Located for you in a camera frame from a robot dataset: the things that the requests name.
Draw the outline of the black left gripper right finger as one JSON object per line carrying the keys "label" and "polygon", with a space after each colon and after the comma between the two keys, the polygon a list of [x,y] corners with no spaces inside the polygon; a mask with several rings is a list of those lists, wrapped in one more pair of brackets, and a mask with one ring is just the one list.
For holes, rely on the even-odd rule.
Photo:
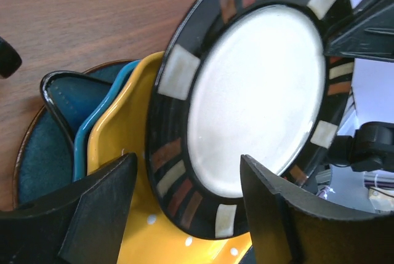
{"label": "black left gripper right finger", "polygon": [[334,204],[249,155],[241,186],[257,263],[393,263],[393,216]]}

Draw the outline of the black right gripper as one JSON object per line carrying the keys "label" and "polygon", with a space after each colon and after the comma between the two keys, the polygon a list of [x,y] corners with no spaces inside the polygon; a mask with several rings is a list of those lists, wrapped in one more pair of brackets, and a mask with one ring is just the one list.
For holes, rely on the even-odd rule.
{"label": "black right gripper", "polygon": [[329,163],[354,172],[393,171],[393,124],[367,122],[354,136],[338,135],[329,148]]}

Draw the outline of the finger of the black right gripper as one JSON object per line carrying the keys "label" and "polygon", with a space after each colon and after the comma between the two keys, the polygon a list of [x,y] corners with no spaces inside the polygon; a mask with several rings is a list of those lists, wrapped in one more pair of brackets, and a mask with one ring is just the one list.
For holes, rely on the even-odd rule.
{"label": "finger of the black right gripper", "polygon": [[393,62],[393,0],[362,0],[331,28],[324,54]]}

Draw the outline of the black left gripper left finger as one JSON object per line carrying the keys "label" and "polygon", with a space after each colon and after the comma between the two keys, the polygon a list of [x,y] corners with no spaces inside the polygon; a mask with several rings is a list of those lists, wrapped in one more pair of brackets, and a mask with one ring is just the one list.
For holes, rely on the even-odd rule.
{"label": "black left gripper left finger", "polygon": [[137,157],[127,153],[1,212],[1,263],[116,263],[136,177]]}

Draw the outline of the teal dotted scalloped plate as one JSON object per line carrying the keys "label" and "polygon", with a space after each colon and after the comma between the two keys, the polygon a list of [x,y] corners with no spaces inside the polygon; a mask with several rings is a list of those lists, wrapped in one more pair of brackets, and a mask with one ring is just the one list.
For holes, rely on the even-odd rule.
{"label": "teal dotted scalloped plate", "polygon": [[73,148],[74,182],[82,179],[87,174],[87,142],[94,124],[113,103],[139,62],[139,60],[109,62],[88,72],[90,77],[109,82],[111,86],[103,92],[94,92],[98,99],[94,102],[87,118],[82,122],[76,133]]}

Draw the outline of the orange dotted scalloped plate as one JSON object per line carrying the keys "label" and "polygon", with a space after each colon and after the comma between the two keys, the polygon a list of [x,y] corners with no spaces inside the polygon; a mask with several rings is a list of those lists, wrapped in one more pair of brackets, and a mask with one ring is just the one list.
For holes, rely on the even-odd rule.
{"label": "orange dotted scalloped plate", "polygon": [[189,236],[162,212],[148,181],[145,126],[153,83],[163,53],[137,64],[114,102],[94,125],[87,173],[126,153],[137,155],[137,178],[118,263],[255,263],[249,234],[210,241]]}

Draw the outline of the black rimmed cream plate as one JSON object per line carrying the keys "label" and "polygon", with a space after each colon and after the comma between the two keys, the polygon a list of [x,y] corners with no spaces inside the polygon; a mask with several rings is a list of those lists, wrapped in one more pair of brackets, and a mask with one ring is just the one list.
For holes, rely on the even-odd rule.
{"label": "black rimmed cream plate", "polygon": [[350,0],[196,0],[162,60],[147,171],[167,218],[201,239],[248,231],[240,157],[303,185],[336,135],[354,61],[324,54]]}

